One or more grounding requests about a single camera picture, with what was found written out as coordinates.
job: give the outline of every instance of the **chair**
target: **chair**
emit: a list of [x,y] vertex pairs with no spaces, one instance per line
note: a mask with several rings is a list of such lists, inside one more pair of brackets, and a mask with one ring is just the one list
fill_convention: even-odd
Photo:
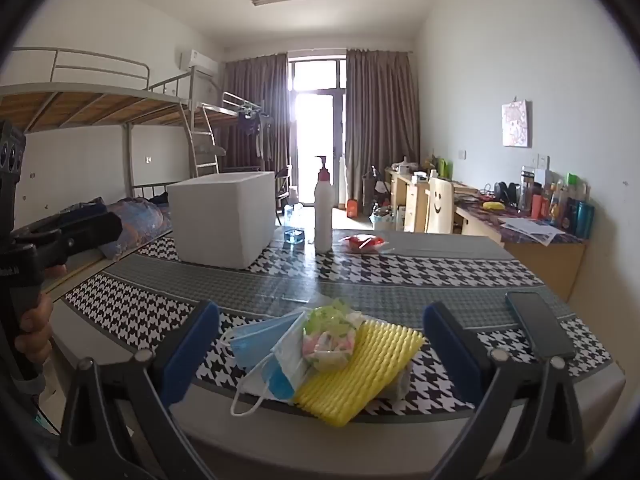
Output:
[[278,215],[278,210],[282,209],[282,203],[287,203],[287,198],[289,198],[289,185],[291,184],[291,164],[287,164],[284,168],[282,168],[278,173],[276,173],[275,181],[276,181],[276,218],[278,219],[278,224],[282,225],[280,221],[280,216]]
[[454,191],[453,184],[440,178],[429,179],[428,233],[450,235],[453,233]]

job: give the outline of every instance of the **styrofoam box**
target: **styrofoam box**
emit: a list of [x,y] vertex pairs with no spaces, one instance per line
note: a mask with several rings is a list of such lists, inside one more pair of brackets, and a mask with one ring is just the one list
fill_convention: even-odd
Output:
[[275,229],[274,174],[219,173],[167,186],[175,249],[184,262],[245,269]]

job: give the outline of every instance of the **person's finger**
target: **person's finger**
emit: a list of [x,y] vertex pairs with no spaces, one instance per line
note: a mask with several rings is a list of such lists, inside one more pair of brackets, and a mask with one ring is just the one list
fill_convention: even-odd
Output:
[[52,350],[53,348],[51,347],[51,343],[47,341],[47,344],[44,345],[44,347],[41,348],[39,351],[28,353],[27,359],[34,364],[41,365],[43,364],[44,361],[47,360],[47,357],[49,357]]
[[19,335],[17,338],[15,338],[15,347],[18,352],[22,352],[23,354],[32,354],[34,352],[39,352],[47,345],[47,342],[49,342],[49,339],[51,339],[52,334],[53,330],[51,329],[51,325],[48,324],[38,332]]
[[37,332],[49,322],[53,312],[53,302],[48,294],[41,294],[38,306],[28,310],[20,318],[20,328],[25,332]]
[[61,278],[65,274],[66,274],[65,265],[56,265],[54,267],[49,267],[49,269],[44,270],[45,278]]

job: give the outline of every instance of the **yellow foam net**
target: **yellow foam net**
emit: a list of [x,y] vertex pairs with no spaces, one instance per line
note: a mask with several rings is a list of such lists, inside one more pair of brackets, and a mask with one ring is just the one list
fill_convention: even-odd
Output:
[[412,328],[366,321],[356,334],[349,364],[342,370],[316,373],[300,386],[293,401],[340,428],[393,381],[423,343],[422,335]]

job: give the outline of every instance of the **bed railing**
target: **bed railing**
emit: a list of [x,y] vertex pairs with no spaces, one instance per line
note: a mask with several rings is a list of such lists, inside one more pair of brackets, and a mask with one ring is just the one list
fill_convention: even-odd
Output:
[[[162,87],[162,94],[166,94],[166,89],[167,86],[169,87],[169,89],[171,89],[171,84],[175,83],[175,95],[176,97],[178,97],[178,90],[180,89],[180,81],[182,81],[183,79],[189,79],[189,99],[193,98],[193,81],[194,81],[194,76],[199,75],[199,74],[204,74],[204,75],[209,75],[205,72],[200,72],[199,70],[197,70],[197,68],[195,66],[191,67],[191,70],[189,70],[188,72],[185,72],[184,74],[179,74],[176,75],[174,77],[170,77],[169,79],[165,79],[163,81],[160,81],[158,83],[155,83],[153,85],[151,85],[148,89],[151,92],[155,92],[156,89],[159,89],[160,87]],[[209,81],[213,86],[215,86],[215,88],[218,88],[216,86],[216,84],[213,81]]]
[[174,182],[156,182],[155,184],[142,184],[141,186],[132,186],[132,195],[134,198],[153,198],[156,196],[156,187],[160,190],[162,189],[162,193],[166,191],[166,187],[175,184]]
[[245,115],[253,115],[262,111],[261,106],[252,103],[251,101],[247,101],[246,99],[242,99],[241,97],[238,97],[231,92],[223,92],[222,106],[224,108],[228,107],[230,110],[238,113],[243,113]]
[[[88,72],[103,72],[107,74],[115,74],[115,75],[122,75],[126,77],[132,77],[134,79],[142,79],[142,81],[145,82],[144,90],[149,90],[149,76],[150,76],[149,66],[145,63],[135,61],[133,59],[126,59],[125,57],[118,57],[118,56],[110,56],[109,54],[100,54],[99,52],[90,52],[88,50],[77,50],[74,48],[60,48],[60,47],[54,47],[54,46],[17,46],[12,49],[12,52],[37,52],[37,51],[54,53],[53,65],[51,67],[51,75],[49,77],[49,82],[53,82],[53,75],[57,68],[64,68],[64,69],[72,69],[72,70],[87,70]],[[103,59],[111,59],[115,61],[120,61],[122,63],[129,63],[132,65],[141,66],[146,70],[146,76],[136,74],[136,73],[120,72],[118,70],[109,70],[107,68],[98,68],[93,66],[59,64],[58,56],[60,55],[60,53],[80,54],[82,56],[100,57]]]

